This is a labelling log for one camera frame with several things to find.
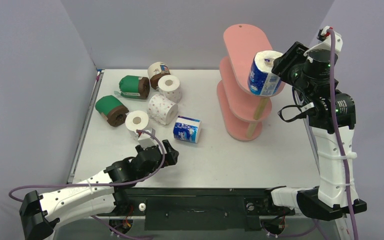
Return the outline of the blue paper roll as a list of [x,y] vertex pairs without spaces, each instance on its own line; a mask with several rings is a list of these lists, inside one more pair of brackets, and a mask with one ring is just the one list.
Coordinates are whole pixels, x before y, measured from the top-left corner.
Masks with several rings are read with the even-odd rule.
[[281,84],[281,78],[272,73],[274,60],[283,54],[274,50],[259,51],[251,63],[247,85],[250,92],[257,96],[274,95]]

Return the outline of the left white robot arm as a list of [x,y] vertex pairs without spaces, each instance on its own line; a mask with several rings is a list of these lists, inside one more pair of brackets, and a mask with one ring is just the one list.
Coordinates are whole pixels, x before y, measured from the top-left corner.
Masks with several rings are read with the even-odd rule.
[[92,177],[52,192],[27,193],[19,215],[26,240],[44,240],[68,223],[91,215],[123,215],[132,203],[126,189],[148,177],[158,168],[173,166],[179,152],[170,142],[162,141],[165,153],[157,145],[136,146],[137,155],[116,161]]

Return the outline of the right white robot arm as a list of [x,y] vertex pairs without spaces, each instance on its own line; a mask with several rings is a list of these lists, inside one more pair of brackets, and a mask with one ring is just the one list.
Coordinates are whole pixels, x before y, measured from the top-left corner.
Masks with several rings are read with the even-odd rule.
[[323,221],[348,213],[362,213],[367,203],[355,189],[352,150],[356,107],[352,97],[330,79],[328,49],[309,49],[295,42],[275,59],[272,72],[299,92],[298,119],[307,119],[315,138],[320,183],[313,188],[276,187],[262,199],[263,209],[276,213],[281,207],[299,209],[306,217]]

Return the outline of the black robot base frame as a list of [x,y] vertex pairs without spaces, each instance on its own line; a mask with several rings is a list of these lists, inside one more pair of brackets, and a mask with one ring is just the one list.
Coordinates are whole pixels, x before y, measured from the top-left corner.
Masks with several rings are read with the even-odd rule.
[[146,231],[262,230],[261,222],[280,223],[295,210],[275,206],[268,188],[125,189],[126,200],[99,217],[144,221]]

